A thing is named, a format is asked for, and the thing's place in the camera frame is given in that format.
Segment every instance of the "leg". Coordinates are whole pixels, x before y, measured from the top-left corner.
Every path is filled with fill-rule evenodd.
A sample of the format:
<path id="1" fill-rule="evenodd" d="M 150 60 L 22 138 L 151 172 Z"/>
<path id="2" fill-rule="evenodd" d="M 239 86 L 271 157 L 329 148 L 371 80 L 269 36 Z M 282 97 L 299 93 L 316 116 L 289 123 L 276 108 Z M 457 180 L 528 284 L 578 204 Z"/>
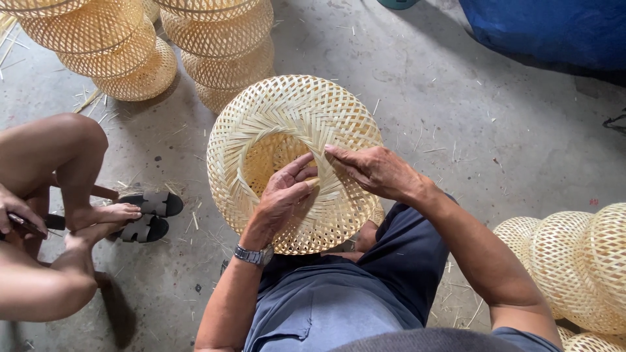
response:
<path id="1" fill-rule="evenodd" d="M 121 223 L 96 224 L 71 232 L 66 250 L 50 268 L 0 242 L 0 320 L 52 321 L 82 309 L 98 287 L 91 250 Z"/>
<path id="2" fill-rule="evenodd" d="M 376 232 L 376 244 L 357 265 L 380 279 L 426 326 L 448 254 L 428 220 L 396 203 Z"/>
<path id="3" fill-rule="evenodd" d="M 107 148 L 100 125 L 79 114 L 62 113 L 10 128 L 0 132 L 0 184 L 18 197 L 25 197 L 50 183 L 56 171 L 70 230 L 139 218 L 141 214 L 134 205 L 90 204 Z"/>

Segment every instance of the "concrete floor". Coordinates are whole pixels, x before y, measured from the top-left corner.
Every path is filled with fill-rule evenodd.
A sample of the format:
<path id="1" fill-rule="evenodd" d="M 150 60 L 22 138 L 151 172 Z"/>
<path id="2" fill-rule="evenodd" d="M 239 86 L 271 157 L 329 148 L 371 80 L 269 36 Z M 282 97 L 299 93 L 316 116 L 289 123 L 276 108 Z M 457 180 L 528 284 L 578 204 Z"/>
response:
<path id="1" fill-rule="evenodd" d="M 407 11 L 390 11 L 374 0 L 273 5 L 275 19 L 284 20 L 272 32 L 276 72 L 337 78 L 361 94 L 370 111 L 380 100 L 375 119 L 386 146 L 440 181 L 488 227 L 521 215 L 595 212 L 626 200 L 626 138 L 602 127 L 625 107 L 624 89 L 529 68 L 484 48 L 464 30 L 466 20 L 455 0 L 422 0 Z M 23 33 L 19 40 L 30 49 L 15 46 L 5 61 L 8 66 L 25 59 L 3 69 L 2 129 L 71 111 L 83 87 L 94 89 L 88 78 L 59 71 L 63 66 L 53 52 Z M 117 301 L 123 294 L 127 309 L 105 306 L 98 293 L 68 319 L 12 327 L 0 322 L 0 351 L 31 346 L 37 351 L 182 351 L 193 345 L 237 235 L 215 208 L 206 166 L 198 158 L 205 155 L 204 130 L 210 131 L 216 116 L 199 102 L 193 81 L 179 67 L 173 89 L 164 96 L 135 104 L 109 99 L 107 107 L 101 103 L 91 114 L 100 120 L 106 112 L 120 113 L 102 123 L 110 147 L 99 184 L 162 187 L 173 180 L 189 201 L 169 220 L 166 242 L 103 241 L 94 250 L 97 270 L 116 276 Z M 59 196 L 53 196 L 51 210 L 61 213 Z M 219 232 L 223 245 L 189 226 L 200 203 L 200 228 Z M 388 209 L 391 203 L 384 205 Z M 52 236 L 41 259 L 52 261 L 62 250 L 62 238 Z M 451 262 L 429 326 L 488 331 L 486 306 L 464 287 L 467 282 Z"/>

